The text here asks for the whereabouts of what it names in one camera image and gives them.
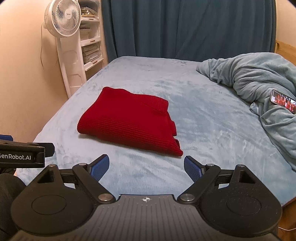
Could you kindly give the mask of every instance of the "curtain fold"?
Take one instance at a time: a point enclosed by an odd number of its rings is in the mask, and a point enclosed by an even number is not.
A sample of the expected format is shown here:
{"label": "curtain fold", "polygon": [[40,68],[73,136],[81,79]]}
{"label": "curtain fold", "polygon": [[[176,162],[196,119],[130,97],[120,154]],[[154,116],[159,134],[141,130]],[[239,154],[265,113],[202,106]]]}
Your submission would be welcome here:
{"label": "curtain fold", "polygon": [[102,0],[108,60],[273,52],[275,0]]}

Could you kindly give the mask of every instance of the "fleece bed cover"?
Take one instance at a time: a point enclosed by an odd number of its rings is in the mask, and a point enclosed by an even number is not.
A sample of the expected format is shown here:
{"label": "fleece bed cover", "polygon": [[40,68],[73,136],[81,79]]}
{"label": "fleece bed cover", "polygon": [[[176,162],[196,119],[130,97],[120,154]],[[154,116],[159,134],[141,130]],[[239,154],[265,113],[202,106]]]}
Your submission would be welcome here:
{"label": "fleece bed cover", "polygon": [[[35,142],[52,142],[56,151],[46,165],[60,169],[90,163],[107,154],[110,167],[100,180],[116,198],[120,194],[173,194],[193,182],[184,171],[184,157],[222,169],[246,165],[282,205],[296,196],[296,172],[271,143],[250,103],[232,88],[218,85],[196,71],[197,62],[175,59],[120,57],[95,74],[44,126]],[[82,114],[102,88],[123,88],[169,101],[182,157],[166,156],[101,141],[77,131]],[[42,169],[17,169],[29,184]]]}

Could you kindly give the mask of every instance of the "wall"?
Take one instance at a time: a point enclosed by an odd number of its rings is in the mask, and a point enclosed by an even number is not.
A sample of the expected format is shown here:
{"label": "wall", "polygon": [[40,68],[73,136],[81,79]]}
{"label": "wall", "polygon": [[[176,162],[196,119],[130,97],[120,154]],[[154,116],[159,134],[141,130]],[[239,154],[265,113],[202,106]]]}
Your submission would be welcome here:
{"label": "wall", "polygon": [[276,0],[276,39],[296,47],[296,8],[288,0]]}
{"label": "wall", "polygon": [[0,134],[31,142],[67,101],[55,38],[41,25],[50,0],[0,5]]}

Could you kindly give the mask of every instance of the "smartphone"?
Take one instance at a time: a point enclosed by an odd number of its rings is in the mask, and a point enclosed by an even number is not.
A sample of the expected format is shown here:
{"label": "smartphone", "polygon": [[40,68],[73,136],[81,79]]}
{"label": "smartphone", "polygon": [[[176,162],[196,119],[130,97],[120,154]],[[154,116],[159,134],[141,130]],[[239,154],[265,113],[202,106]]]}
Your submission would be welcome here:
{"label": "smartphone", "polygon": [[272,90],[270,94],[270,101],[279,106],[285,107],[293,114],[296,114],[296,101],[291,99],[289,96],[286,96],[277,90]]}

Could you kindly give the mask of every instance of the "silver bolt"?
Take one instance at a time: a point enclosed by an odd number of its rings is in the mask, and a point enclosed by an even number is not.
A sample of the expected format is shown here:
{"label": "silver bolt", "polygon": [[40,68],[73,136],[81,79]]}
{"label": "silver bolt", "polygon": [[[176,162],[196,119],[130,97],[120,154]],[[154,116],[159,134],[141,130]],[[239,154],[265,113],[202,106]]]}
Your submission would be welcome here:
{"label": "silver bolt", "polygon": [[103,194],[99,195],[99,199],[104,202],[110,201],[112,198],[113,198],[113,196],[109,193],[103,193]]}
{"label": "silver bolt", "polygon": [[185,202],[191,202],[194,200],[194,196],[192,194],[184,193],[181,194],[180,199]]}

